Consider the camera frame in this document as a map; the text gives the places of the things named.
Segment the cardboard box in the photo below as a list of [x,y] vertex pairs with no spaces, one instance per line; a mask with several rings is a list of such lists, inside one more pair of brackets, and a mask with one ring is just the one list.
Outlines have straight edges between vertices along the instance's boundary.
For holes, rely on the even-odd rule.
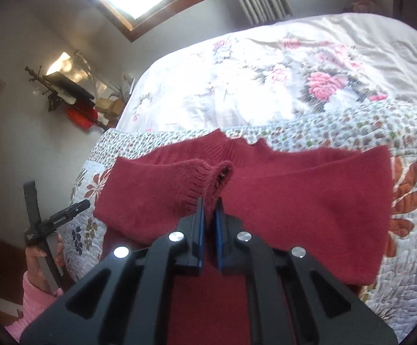
[[113,114],[120,116],[122,113],[122,110],[124,109],[124,102],[119,98],[116,101],[113,102],[112,106],[109,108],[109,112],[112,112]]
[[100,97],[96,100],[95,109],[99,112],[108,112],[113,106],[113,101],[108,98]]

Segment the sweater sleeve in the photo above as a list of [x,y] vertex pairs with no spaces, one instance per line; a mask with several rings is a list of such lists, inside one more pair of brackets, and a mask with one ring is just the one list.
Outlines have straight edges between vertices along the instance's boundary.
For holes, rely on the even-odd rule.
[[61,288],[53,295],[37,289],[28,280],[27,272],[23,275],[23,291],[23,318],[5,327],[18,342],[24,329],[63,294]]

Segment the floral bedspread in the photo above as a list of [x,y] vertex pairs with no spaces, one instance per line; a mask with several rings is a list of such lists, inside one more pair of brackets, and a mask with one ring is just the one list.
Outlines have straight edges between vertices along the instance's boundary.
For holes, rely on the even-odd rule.
[[118,130],[265,125],[386,98],[417,104],[417,31],[374,14],[290,20],[162,57]]
[[[157,147],[207,134],[210,130],[125,133],[108,130],[93,148],[73,188],[72,202],[91,206],[66,228],[65,258],[78,280],[102,253],[106,225],[93,217],[95,202],[118,156],[134,159]],[[360,298],[403,339],[417,322],[417,107],[385,100],[332,113],[259,127],[223,129],[228,137],[259,138],[275,150],[296,152],[321,146],[367,150],[387,144],[393,169],[389,243],[375,282]]]

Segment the red object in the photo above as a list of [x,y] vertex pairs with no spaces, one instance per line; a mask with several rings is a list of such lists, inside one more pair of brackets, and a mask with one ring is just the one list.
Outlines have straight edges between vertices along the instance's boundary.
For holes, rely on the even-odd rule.
[[66,108],[66,114],[76,126],[83,130],[88,130],[93,126],[93,121],[98,119],[97,110],[86,106],[79,100],[76,101],[74,106]]
[[[212,214],[218,195],[228,214],[274,248],[303,246],[346,284],[375,280],[391,218],[387,147],[282,153],[217,130],[137,160],[118,158],[94,216],[148,245],[194,212],[198,196]],[[103,253],[114,241],[108,231]],[[176,279],[172,302],[169,345],[249,344],[242,277],[206,263],[201,277]]]

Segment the sweater cuff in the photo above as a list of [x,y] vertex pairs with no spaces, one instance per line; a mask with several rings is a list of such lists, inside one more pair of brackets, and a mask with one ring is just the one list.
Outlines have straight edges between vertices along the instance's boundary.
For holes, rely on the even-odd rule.
[[230,161],[223,161],[216,166],[210,166],[205,161],[195,165],[191,180],[188,183],[188,192],[184,199],[186,206],[191,210],[197,209],[197,200],[204,198],[205,219],[210,221],[213,216],[216,200],[221,190],[228,183],[234,171]]
[[45,293],[43,291],[41,291],[40,289],[36,288],[34,285],[31,284],[31,282],[28,279],[28,272],[26,271],[23,275],[23,290],[26,294],[26,296],[44,306],[44,307],[48,307],[50,306],[52,303],[54,303],[56,301],[56,299],[59,296],[63,295],[63,290],[60,288],[58,289],[54,294],[48,294]]

